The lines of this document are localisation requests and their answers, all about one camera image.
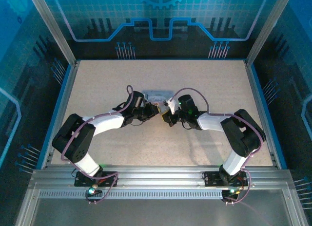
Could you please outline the left base status light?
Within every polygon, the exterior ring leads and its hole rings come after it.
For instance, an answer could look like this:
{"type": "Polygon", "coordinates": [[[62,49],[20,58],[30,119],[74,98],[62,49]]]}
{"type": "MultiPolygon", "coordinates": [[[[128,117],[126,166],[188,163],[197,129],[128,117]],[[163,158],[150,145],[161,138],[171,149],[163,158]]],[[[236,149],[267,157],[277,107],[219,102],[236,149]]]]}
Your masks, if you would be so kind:
{"type": "Polygon", "coordinates": [[[87,191],[86,191],[86,198],[90,198],[90,197],[100,197],[102,196],[102,190],[98,190],[97,188],[94,187],[90,187],[87,191]]]}

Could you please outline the grey metal front plate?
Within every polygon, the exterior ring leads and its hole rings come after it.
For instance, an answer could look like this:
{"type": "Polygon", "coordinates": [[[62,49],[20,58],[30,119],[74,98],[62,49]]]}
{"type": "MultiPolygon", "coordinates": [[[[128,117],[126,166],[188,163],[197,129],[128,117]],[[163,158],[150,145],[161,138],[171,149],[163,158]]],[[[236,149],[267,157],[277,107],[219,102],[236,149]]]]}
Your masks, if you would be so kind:
{"type": "Polygon", "coordinates": [[[245,204],[220,200],[43,199],[31,226],[293,226],[278,197],[251,195],[245,204]]]}

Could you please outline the aluminium mounting rail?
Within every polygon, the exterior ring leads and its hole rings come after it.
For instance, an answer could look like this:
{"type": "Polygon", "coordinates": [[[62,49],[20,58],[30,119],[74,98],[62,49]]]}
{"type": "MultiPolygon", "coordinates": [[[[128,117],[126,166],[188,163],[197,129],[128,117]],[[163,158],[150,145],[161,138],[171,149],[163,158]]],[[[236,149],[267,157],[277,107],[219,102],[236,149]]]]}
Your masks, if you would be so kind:
{"type": "MultiPolygon", "coordinates": [[[[51,165],[33,172],[29,189],[73,189],[74,178],[70,165],[51,165]]],[[[287,169],[273,166],[248,166],[251,189],[279,189],[292,186],[293,179],[287,169]]],[[[202,173],[218,171],[218,166],[113,166],[103,171],[118,172],[118,188],[125,189],[196,189],[204,188],[202,173]]]]}

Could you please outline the aluminium side rail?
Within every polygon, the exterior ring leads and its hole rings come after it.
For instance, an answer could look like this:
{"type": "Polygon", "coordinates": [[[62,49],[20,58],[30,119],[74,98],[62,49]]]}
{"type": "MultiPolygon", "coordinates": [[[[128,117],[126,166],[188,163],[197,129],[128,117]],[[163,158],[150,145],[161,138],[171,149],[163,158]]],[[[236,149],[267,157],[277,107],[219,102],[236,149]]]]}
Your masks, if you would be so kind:
{"type": "MultiPolygon", "coordinates": [[[[79,64],[80,61],[77,60],[74,66],[70,65],[66,70],[63,84],[61,86],[59,96],[53,111],[53,115],[48,127],[48,131],[45,140],[43,142],[43,146],[39,156],[39,161],[37,163],[35,170],[32,172],[33,175],[39,171],[45,170],[51,161],[51,158],[54,153],[54,148],[52,147],[52,140],[63,122],[70,94],[78,72],[79,64]]],[[[33,217],[36,213],[37,204],[39,202],[39,197],[40,197],[40,189],[37,188],[37,184],[36,183],[29,184],[23,202],[21,204],[16,222],[13,226],[32,225],[33,217]]]]}
{"type": "Polygon", "coordinates": [[[285,203],[285,208],[290,218],[291,226],[310,226],[309,219],[306,216],[306,212],[303,209],[297,195],[297,191],[295,190],[291,172],[287,169],[286,161],[254,66],[247,66],[246,72],[259,118],[262,123],[263,130],[266,133],[266,142],[273,160],[273,170],[278,174],[283,174],[282,179],[279,181],[272,181],[272,183],[281,185],[282,199],[285,203]]]}

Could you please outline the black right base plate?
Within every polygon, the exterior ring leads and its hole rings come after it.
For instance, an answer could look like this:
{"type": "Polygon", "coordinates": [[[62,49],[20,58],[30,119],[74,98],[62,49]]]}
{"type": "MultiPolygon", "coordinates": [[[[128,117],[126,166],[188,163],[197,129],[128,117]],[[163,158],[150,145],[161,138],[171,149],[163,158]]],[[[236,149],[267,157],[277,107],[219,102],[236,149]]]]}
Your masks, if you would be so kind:
{"type": "Polygon", "coordinates": [[[205,187],[247,187],[248,178],[245,172],[228,175],[221,171],[205,171],[201,175],[205,187]]]}

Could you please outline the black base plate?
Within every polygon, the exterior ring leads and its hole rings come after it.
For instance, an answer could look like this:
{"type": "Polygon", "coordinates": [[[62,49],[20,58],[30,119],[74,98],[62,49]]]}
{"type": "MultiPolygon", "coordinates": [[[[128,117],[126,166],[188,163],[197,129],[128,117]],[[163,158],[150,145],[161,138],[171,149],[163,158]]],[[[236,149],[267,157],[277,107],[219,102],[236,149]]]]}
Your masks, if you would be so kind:
{"type": "Polygon", "coordinates": [[[112,175],[113,173],[114,172],[112,171],[109,171],[109,172],[100,171],[99,173],[96,174],[96,177],[100,177],[101,179],[96,180],[96,179],[92,179],[92,178],[85,176],[79,171],[76,173],[74,186],[75,187],[91,187],[93,185],[98,185],[99,187],[110,187],[116,176],[114,175],[108,178],[104,178],[104,177],[108,175],[112,175]]]}
{"type": "Polygon", "coordinates": [[[245,172],[228,175],[221,171],[205,171],[201,175],[205,187],[247,187],[248,178],[245,172]]]}

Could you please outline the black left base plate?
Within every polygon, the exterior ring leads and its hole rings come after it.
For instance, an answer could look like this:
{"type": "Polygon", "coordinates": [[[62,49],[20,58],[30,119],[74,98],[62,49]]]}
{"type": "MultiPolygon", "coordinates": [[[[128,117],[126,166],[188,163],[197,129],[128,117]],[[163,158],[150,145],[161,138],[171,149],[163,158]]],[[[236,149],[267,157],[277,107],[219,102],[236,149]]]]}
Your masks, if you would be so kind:
{"type": "Polygon", "coordinates": [[[112,175],[113,173],[114,172],[112,171],[109,171],[109,172],[100,171],[99,173],[96,174],[96,177],[100,177],[101,179],[96,180],[96,179],[92,179],[92,178],[85,176],[79,171],[76,173],[74,186],[75,187],[91,187],[93,185],[98,185],[99,187],[110,187],[116,176],[114,175],[108,178],[104,178],[104,177],[108,175],[112,175]]]}

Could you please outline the aluminium frame post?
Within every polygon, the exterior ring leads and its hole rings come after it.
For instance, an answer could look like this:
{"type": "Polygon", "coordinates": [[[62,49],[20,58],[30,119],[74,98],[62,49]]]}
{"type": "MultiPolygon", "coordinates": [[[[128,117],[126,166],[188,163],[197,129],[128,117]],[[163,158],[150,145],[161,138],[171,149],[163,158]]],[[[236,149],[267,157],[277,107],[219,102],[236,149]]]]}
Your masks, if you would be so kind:
{"type": "Polygon", "coordinates": [[[65,36],[63,35],[59,25],[57,24],[51,10],[49,9],[45,0],[31,0],[36,7],[38,13],[40,14],[41,18],[43,19],[44,23],[46,24],[47,28],[49,29],[52,37],[56,41],[58,47],[60,48],[61,52],[63,53],[64,57],[68,61],[68,63],[75,67],[77,60],[68,45],[65,36]]]}
{"type": "Polygon", "coordinates": [[[246,66],[248,68],[251,67],[256,57],[260,53],[264,43],[266,42],[273,28],[275,27],[278,19],[280,18],[288,2],[289,0],[277,0],[276,3],[274,4],[264,26],[262,27],[257,39],[255,40],[246,58],[246,66]]]}

